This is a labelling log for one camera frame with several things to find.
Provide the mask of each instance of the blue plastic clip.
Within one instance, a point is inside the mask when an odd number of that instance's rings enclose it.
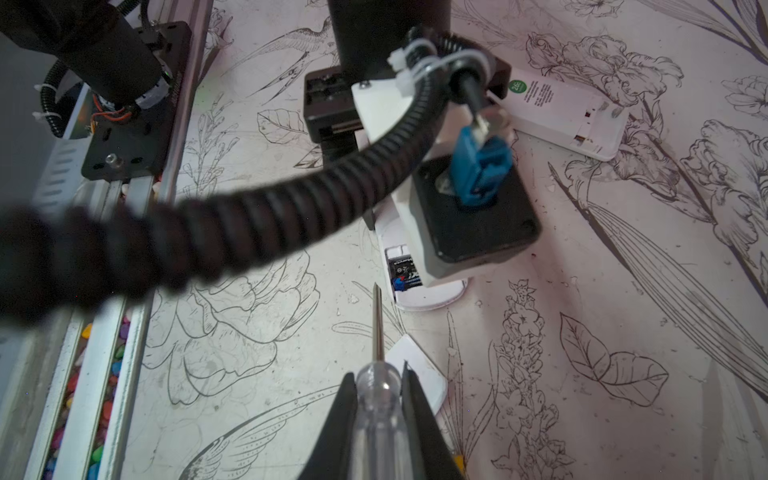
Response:
[[[500,137],[478,148],[470,127],[464,127],[451,159],[451,182],[462,204],[480,207],[493,200],[513,160],[511,148]]]

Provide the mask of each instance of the black mounting plate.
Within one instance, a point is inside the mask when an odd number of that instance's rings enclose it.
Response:
[[[536,241],[541,224],[517,168],[509,171],[491,204],[463,207],[457,197],[435,188],[435,179],[450,163],[450,156],[435,158],[419,165],[412,175],[429,232],[425,237],[440,260],[500,263],[499,257],[513,257]]]
[[[89,180],[158,175],[165,167],[192,31],[185,22],[172,22],[157,25],[153,31],[137,28],[137,32],[170,69],[173,76],[170,94],[152,108],[140,111],[126,124],[98,122],[81,169],[83,177]],[[104,160],[109,154],[116,154],[122,160],[120,168],[106,165]]]

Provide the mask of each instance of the screwdriver shaft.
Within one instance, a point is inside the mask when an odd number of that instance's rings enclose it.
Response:
[[[373,284],[373,361],[384,361],[384,321],[382,320],[382,290]]]

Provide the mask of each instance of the screwdriver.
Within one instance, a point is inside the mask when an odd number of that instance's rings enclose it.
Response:
[[[382,291],[373,284],[373,361],[357,374],[350,480],[412,480],[400,374],[384,361]]]

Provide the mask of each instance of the black corrugated tube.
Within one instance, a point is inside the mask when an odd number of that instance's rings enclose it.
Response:
[[[133,9],[139,5],[140,1],[141,0],[123,0],[116,9],[120,15],[125,16],[131,13]],[[45,75],[43,83],[51,85],[52,88],[43,87],[40,89],[40,108],[44,114],[57,113],[56,92],[58,91],[61,79],[64,78],[64,75],[68,70],[69,68],[67,68],[67,65],[64,65],[63,61],[57,60],[51,69],[48,70],[48,74]],[[67,122],[63,118],[57,117],[56,115],[45,115],[45,120],[48,122],[48,126],[51,128],[51,133],[54,136],[58,138],[64,136]]]
[[[43,110],[44,114],[56,113],[56,92],[58,91],[58,85],[67,73],[67,70],[69,70],[67,65],[64,65],[63,61],[57,60],[51,69],[48,70],[48,74],[45,75],[43,83],[45,85],[50,85],[50,87],[44,86],[40,88],[40,108]],[[51,133],[53,135],[59,138],[64,136],[64,130],[67,127],[67,124],[63,118],[56,115],[45,115],[45,120],[48,122],[48,126],[51,128]]]
[[[444,54],[474,46],[454,36],[445,43]],[[428,54],[416,48],[409,65]],[[106,223],[78,208],[56,226],[30,210],[12,214],[0,223],[0,313],[36,318],[62,303],[92,307],[113,294],[136,299],[156,286],[179,289],[194,277],[214,280],[269,263],[335,233],[424,158],[442,126],[447,81],[440,70],[424,77],[384,137],[305,177],[154,205],[143,218],[118,208]]]

